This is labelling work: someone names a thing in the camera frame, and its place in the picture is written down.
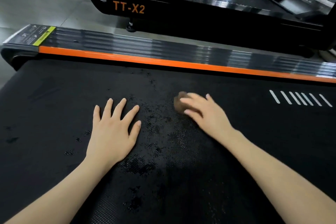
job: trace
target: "brown cloth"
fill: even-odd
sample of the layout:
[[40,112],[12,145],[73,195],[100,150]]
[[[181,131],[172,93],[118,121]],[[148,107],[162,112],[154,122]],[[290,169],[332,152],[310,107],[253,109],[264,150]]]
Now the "brown cloth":
[[184,114],[184,111],[186,109],[190,109],[192,111],[199,112],[195,108],[192,108],[190,105],[182,103],[180,101],[180,98],[190,98],[190,96],[187,94],[187,92],[181,91],[181,92],[179,92],[178,96],[174,97],[174,108],[175,108],[176,112],[178,112],[180,114]]

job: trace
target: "white line marking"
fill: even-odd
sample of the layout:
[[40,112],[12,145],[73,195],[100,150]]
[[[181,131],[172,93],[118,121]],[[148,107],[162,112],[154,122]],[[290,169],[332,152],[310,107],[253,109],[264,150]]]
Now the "white line marking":
[[269,90],[269,91],[271,92],[271,94],[272,94],[272,96],[274,97],[275,101],[279,104],[280,101],[279,101],[279,99],[277,98],[277,96],[274,94],[274,92],[273,92],[272,90]]
[[306,101],[303,100],[302,96],[301,96],[299,93],[295,92],[295,94],[297,95],[297,97],[301,100],[301,102],[302,102],[304,105],[307,105]]
[[307,100],[307,102],[311,105],[311,106],[314,106],[314,104],[310,101],[310,99],[306,96],[306,94],[302,93],[301,94],[303,95],[303,97]]
[[315,100],[315,102],[316,102],[319,106],[322,106],[321,103],[316,99],[316,97],[315,97],[313,94],[309,93],[309,95],[313,98],[313,100]]
[[322,94],[319,94],[319,95],[320,95],[320,97],[324,100],[324,102],[327,103],[327,105],[329,105],[330,107],[333,107],[333,106],[329,103],[329,101],[326,100],[326,98],[325,98]]
[[289,94],[291,94],[292,98],[294,98],[295,102],[298,104],[298,105],[301,105],[300,101],[297,100],[296,96],[290,91]]
[[283,95],[283,97],[287,100],[287,102],[291,105],[292,102],[289,100],[289,98],[287,97],[287,95],[283,91],[280,91],[280,92]]

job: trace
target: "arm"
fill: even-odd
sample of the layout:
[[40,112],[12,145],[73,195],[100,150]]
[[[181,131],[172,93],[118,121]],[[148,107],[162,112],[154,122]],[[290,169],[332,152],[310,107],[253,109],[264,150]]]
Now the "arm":
[[250,173],[287,224],[335,223],[336,203],[297,172],[263,151],[235,130],[225,112],[210,97],[188,93],[181,102],[209,136],[226,147]]
[[112,99],[107,101],[102,118],[99,106],[94,109],[92,135],[83,162],[6,224],[70,223],[98,182],[112,166],[127,156],[137,140],[141,122],[134,124],[129,135],[127,130],[139,106],[120,120],[126,99],[121,100],[111,117],[112,103]]

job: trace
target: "person's right arm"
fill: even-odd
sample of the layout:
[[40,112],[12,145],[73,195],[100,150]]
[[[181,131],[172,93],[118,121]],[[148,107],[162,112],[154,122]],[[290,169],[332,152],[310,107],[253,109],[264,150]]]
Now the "person's right arm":
[[286,224],[336,223],[336,202],[297,172],[235,130],[210,95],[182,98],[198,112],[186,110],[209,136],[227,148],[250,173]]

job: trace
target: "yellow warning label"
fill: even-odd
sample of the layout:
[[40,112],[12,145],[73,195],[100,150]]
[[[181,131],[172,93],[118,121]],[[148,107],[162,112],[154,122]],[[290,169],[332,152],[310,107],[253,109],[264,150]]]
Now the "yellow warning label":
[[51,34],[52,31],[55,30],[56,27],[49,27],[47,31],[41,35],[39,39],[36,40],[35,43],[33,43],[34,46],[40,46],[40,44]]

